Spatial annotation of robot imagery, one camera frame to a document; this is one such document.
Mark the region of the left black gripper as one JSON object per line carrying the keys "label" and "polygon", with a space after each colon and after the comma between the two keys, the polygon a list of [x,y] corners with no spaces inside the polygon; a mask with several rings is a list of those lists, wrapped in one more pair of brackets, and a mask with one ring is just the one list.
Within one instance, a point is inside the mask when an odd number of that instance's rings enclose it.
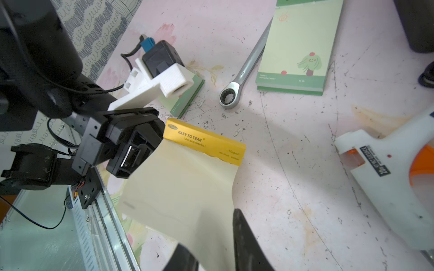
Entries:
{"label": "left black gripper", "polygon": [[81,111],[71,115],[71,128],[81,135],[72,169],[85,176],[107,162],[117,178],[128,179],[163,140],[165,123],[152,108]]}

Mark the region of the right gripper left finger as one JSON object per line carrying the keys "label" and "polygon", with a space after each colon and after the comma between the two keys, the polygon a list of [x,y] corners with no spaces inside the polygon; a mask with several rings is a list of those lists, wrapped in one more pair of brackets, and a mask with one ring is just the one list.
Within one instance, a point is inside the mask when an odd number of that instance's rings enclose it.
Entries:
{"label": "right gripper left finger", "polygon": [[198,271],[199,262],[182,244],[178,244],[163,271]]}

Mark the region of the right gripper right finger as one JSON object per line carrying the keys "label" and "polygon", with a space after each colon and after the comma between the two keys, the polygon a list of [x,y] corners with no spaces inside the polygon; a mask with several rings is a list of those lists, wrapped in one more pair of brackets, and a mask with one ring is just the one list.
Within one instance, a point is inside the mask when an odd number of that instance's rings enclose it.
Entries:
{"label": "right gripper right finger", "polygon": [[265,257],[245,216],[240,209],[234,210],[233,235],[235,268],[237,271],[273,271]]}

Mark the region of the yellow-top memo pad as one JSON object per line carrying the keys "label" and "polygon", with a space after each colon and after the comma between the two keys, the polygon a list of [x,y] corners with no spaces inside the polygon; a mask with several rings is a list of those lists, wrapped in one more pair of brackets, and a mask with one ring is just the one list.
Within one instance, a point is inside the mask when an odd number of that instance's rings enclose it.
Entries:
{"label": "yellow-top memo pad", "polygon": [[226,163],[241,166],[246,144],[222,135],[170,118],[163,137]]}

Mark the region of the torn cream memo page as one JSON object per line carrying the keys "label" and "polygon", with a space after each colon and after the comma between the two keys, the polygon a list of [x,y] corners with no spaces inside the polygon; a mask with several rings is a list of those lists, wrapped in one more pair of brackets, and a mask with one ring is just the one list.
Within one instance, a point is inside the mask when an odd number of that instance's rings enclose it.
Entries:
{"label": "torn cream memo page", "polygon": [[176,239],[207,271],[232,271],[232,185],[237,170],[238,166],[163,140],[130,175],[119,208]]}

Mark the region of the green memo pad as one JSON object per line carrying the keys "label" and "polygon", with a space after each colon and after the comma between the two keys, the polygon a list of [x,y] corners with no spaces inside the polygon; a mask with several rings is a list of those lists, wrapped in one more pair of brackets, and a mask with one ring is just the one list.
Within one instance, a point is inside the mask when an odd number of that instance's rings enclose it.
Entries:
{"label": "green memo pad", "polygon": [[277,1],[257,89],[322,96],[343,0]]}
{"label": "green memo pad", "polygon": [[204,85],[204,79],[195,75],[193,77],[194,84],[191,88],[186,90],[182,95],[178,97],[172,96],[171,98],[166,98],[165,96],[160,96],[158,98],[162,106],[175,118],[181,118],[195,99],[196,95],[201,90]]}

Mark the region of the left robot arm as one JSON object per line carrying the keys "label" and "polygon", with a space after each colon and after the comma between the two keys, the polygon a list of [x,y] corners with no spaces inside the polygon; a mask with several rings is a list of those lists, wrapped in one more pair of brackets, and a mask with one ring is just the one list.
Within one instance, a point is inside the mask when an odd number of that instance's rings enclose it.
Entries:
{"label": "left robot arm", "polygon": [[83,64],[50,1],[1,2],[1,131],[29,131],[38,112],[78,132],[73,154],[39,143],[13,146],[1,194],[53,185],[93,189],[95,167],[129,177],[158,147],[164,123],[154,108],[112,110],[115,101],[82,73]]}

